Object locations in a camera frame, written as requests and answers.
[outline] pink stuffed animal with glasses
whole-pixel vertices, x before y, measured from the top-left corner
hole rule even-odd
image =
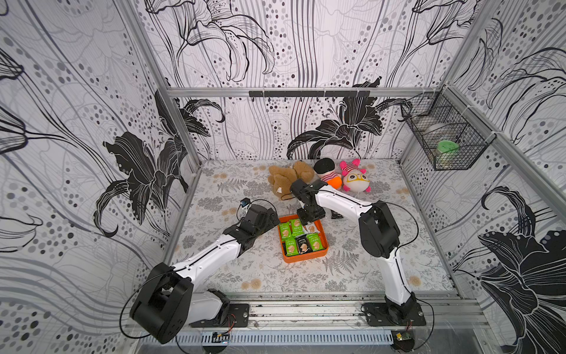
[[[359,193],[361,191],[370,192],[370,180],[367,179],[365,173],[366,169],[359,169],[360,159],[355,159],[351,164],[346,161],[340,162],[340,169],[342,170],[342,176],[344,179],[343,188],[345,191],[352,191]]]

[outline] green jar lid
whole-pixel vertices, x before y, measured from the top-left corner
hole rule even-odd
[[[456,144],[455,142],[451,142],[450,140],[442,140],[438,143],[438,151],[439,152],[456,152],[460,148],[460,145]]]

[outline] floor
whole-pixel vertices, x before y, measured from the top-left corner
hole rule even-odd
[[[175,247],[173,262],[197,253],[216,240],[222,231],[237,221],[239,201],[248,197],[272,202],[279,216],[296,214],[296,199],[280,201],[267,182],[267,167],[289,166],[293,161],[205,161],[192,205]],[[419,222],[420,237],[402,248],[402,263],[408,282],[415,291],[451,291],[452,283],[414,207],[401,169],[394,160],[362,160],[371,180],[371,192],[358,198],[370,202],[383,200],[400,204]],[[401,243],[416,233],[413,219],[402,209],[391,207],[401,229]],[[329,249],[325,257],[287,264],[283,261],[276,229],[260,236],[252,249],[227,263],[201,288],[216,288],[226,293],[350,293],[384,291],[381,273],[361,246],[358,225],[347,219],[322,219]]]

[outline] orange tray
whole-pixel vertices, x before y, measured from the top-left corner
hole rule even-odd
[[[279,221],[282,222],[282,223],[286,223],[287,221],[289,221],[291,219],[299,219],[299,216],[298,215],[284,216],[284,217],[280,217]],[[291,256],[291,257],[287,257],[285,255],[285,248],[283,247],[283,239],[281,238],[281,230],[279,229],[279,226],[277,226],[277,232],[279,233],[279,241],[280,241],[279,243],[281,245],[281,253],[283,254],[283,260],[285,261],[285,263],[295,263],[295,262],[300,262],[300,261],[306,261],[307,259],[324,257],[326,255],[326,253],[328,252],[328,241],[326,241],[326,235],[324,234],[324,230],[322,229],[322,224],[320,223],[320,220],[315,221],[315,226],[320,231],[319,237],[320,237],[320,241],[322,242],[322,246],[324,247],[324,249],[320,250],[320,251],[316,251],[316,252],[294,255],[294,256]]]

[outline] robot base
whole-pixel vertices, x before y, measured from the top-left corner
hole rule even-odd
[[[368,326],[406,326],[407,322],[414,326],[426,326],[425,316],[419,304],[414,304],[409,310],[402,323],[394,323],[389,315],[389,306],[385,302],[366,302],[362,305],[362,311],[366,315]]]
[[[228,306],[228,321],[223,323],[221,326],[215,324],[213,319],[204,319],[202,321],[196,321],[191,323],[191,327],[193,328],[209,328],[209,327],[225,327],[229,328],[229,324],[232,323],[234,317],[230,316],[230,314],[236,317],[236,323],[234,324],[233,328],[241,328],[247,327],[248,317],[250,315],[250,306],[248,304],[230,304]]]

